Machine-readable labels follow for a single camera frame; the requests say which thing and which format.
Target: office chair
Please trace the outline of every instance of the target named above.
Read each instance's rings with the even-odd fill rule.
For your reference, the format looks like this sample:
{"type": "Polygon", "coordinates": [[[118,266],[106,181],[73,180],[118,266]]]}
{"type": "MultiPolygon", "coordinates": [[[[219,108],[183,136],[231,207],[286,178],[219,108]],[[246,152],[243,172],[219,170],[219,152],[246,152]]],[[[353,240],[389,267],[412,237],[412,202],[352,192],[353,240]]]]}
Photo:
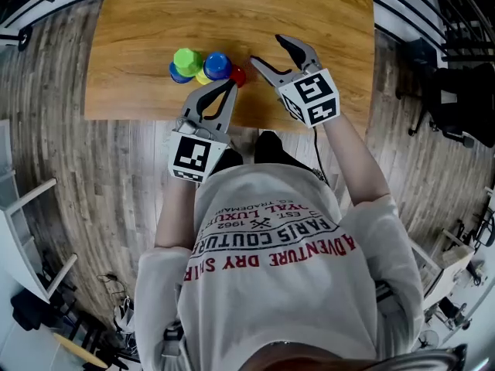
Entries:
{"type": "MultiPolygon", "coordinates": [[[[430,128],[442,131],[446,138],[459,141],[467,148],[477,139],[488,148],[495,145],[495,69],[483,63],[474,69],[436,69],[436,53],[428,43],[406,43],[402,55],[410,63],[422,88],[422,111],[415,128],[418,133],[427,112],[430,128]],[[457,102],[442,103],[442,90],[456,94],[457,102]]],[[[396,90],[396,96],[418,97],[396,90]]]]}

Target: wooden table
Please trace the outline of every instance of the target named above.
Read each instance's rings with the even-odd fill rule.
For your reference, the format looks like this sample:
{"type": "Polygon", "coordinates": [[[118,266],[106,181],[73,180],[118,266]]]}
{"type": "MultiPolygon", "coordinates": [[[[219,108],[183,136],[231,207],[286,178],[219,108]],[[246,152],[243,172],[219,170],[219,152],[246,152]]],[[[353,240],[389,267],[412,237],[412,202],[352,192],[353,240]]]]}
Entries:
{"type": "Polygon", "coordinates": [[[274,34],[316,50],[340,91],[341,108],[366,131],[374,65],[372,0],[105,0],[90,55],[84,116],[167,120],[179,115],[196,80],[177,84],[168,66],[189,47],[226,53],[247,71],[233,125],[303,131],[277,102],[250,55],[296,69],[274,34]]]}

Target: wooden floor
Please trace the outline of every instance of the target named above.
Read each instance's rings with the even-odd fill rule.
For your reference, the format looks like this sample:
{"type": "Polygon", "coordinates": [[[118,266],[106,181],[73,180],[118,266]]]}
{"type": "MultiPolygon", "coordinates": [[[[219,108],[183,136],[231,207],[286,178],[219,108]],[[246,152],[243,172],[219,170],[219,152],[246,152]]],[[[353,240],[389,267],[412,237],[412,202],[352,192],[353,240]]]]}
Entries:
{"type": "MultiPolygon", "coordinates": [[[[112,271],[133,292],[139,255],[153,243],[168,174],[164,121],[85,121],[84,84],[91,38],[102,0],[64,9],[34,27],[26,51],[0,54],[0,118],[12,129],[21,192],[56,178],[54,190],[26,207],[37,243],[66,260],[81,307],[109,320],[110,292],[97,275],[112,271]]],[[[419,112],[414,99],[397,100],[399,77],[411,82],[394,44],[377,33],[373,106],[367,143],[379,161],[412,239],[426,249],[441,228],[470,219],[492,182],[493,150],[474,149],[431,132],[407,129],[419,112]]],[[[252,133],[233,128],[234,140],[252,133]]],[[[286,149],[317,166],[312,132],[280,134],[286,149]]],[[[343,209],[349,197],[333,153],[319,139],[326,174],[343,209]]]]}

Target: person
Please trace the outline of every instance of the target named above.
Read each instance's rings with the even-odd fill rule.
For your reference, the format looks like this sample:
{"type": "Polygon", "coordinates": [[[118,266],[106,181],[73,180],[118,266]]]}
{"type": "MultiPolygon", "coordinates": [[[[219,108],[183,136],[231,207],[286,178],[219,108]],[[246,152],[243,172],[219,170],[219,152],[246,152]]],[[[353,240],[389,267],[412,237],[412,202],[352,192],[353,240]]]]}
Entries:
{"type": "Polygon", "coordinates": [[[198,190],[170,179],[155,248],[139,261],[144,371],[363,369],[410,351],[423,292],[387,182],[344,114],[323,124],[353,208],[259,136],[198,190]]]}

